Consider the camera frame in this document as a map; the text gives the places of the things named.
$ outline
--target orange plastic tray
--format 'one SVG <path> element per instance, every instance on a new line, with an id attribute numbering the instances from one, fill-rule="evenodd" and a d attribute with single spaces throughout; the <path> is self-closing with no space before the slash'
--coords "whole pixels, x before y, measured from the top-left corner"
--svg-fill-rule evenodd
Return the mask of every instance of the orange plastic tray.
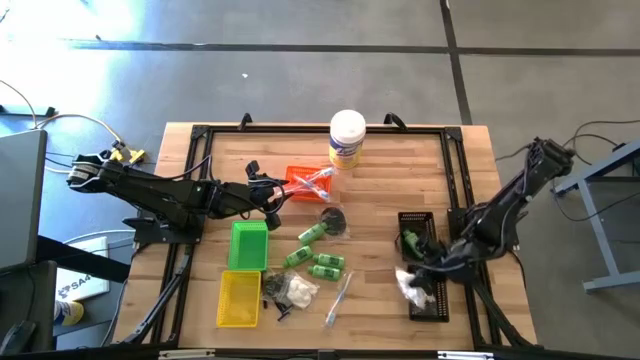
<path id="1" fill-rule="evenodd" d="M 298 175 L 301 178 L 305 178 L 306 176 L 313 175 L 322 169 L 320 168 L 310 168 L 304 166 L 287 166 L 287 174 L 285 175 L 285 179 L 289 180 L 291 184 L 298 183 L 296 179 L 293 178 L 294 175 Z M 319 188 L 331 194 L 331 176 L 322 177 L 314 181 L 314 184 L 318 185 Z M 313 192 L 306 192 L 302 194 L 296 194 L 291 197 L 291 200 L 296 201 L 307 201 L 307 202 L 324 202 L 322 199 L 318 197 Z"/>

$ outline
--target wooden tabletop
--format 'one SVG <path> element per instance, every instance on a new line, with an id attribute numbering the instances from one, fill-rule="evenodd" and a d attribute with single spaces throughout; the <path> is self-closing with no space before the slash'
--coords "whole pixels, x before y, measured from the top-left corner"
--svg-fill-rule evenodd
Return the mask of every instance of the wooden tabletop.
<path id="1" fill-rule="evenodd" d="M 156 174 L 184 171 L 192 123 L 168 123 Z M 484 126 L 462 127 L 471 182 L 477 202 L 489 200 L 500 180 Z M 244 168 L 258 160 L 261 172 L 284 178 L 287 165 L 330 166 L 326 134 L 218 134 L 213 141 L 213 173 L 223 181 L 246 182 Z M 455 151 L 452 152 L 457 171 Z M 440 141 L 430 135 L 366 136 L 360 164 L 341 170 L 332 183 L 332 202 L 341 206 L 348 222 L 343 239 L 316 241 L 314 252 L 340 254 L 354 275 L 346 300 L 331 330 L 323 323 L 337 295 L 336 283 L 313 279 L 307 263 L 295 270 L 320 286 L 306 310 L 295 310 L 283 322 L 275 306 L 261 309 L 256 328 L 216 327 L 220 275 L 227 268 L 231 223 L 207 220 L 203 241 L 196 246 L 186 299 L 180 347 L 207 348 L 333 348 L 333 349 L 472 349 L 463 287 L 448 282 L 450 322 L 421 323 L 408 318 L 394 267 L 403 266 L 394 248 L 397 213 L 431 211 L 439 239 L 448 241 L 446 211 L 450 207 Z M 299 247 L 297 236 L 316 223 L 324 204 L 287 202 L 279 212 L 282 226 L 269 233 L 269 267 L 282 269 L 286 255 Z M 253 212 L 252 219 L 263 218 Z M 139 254 L 120 310 L 114 340 L 122 340 L 142 320 L 159 293 L 167 246 L 151 245 Z M 497 303 L 529 341 L 535 333 L 520 268 L 512 257 L 489 263 Z M 165 319 L 170 328 L 173 302 Z M 484 308 L 478 306 L 483 333 L 488 338 Z"/>

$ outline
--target yellow plastic bin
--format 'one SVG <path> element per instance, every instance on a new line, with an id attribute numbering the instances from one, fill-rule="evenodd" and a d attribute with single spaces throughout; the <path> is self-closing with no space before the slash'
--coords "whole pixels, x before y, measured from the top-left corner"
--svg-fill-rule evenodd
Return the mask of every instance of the yellow plastic bin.
<path id="1" fill-rule="evenodd" d="M 256 327 L 260 310 L 260 272 L 222 272 L 218 327 Z"/>

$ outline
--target small round object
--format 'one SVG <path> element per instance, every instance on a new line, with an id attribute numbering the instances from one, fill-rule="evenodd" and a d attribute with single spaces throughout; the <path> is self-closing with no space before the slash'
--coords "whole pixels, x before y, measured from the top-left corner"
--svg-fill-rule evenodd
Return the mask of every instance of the small round object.
<path id="1" fill-rule="evenodd" d="M 322 211 L 320 221 L 327 224 L 325 233 L 331 236 L 342 234 L 347 229 L 347 219 L 342 210 L 337 207 L 328 207 Z"/>

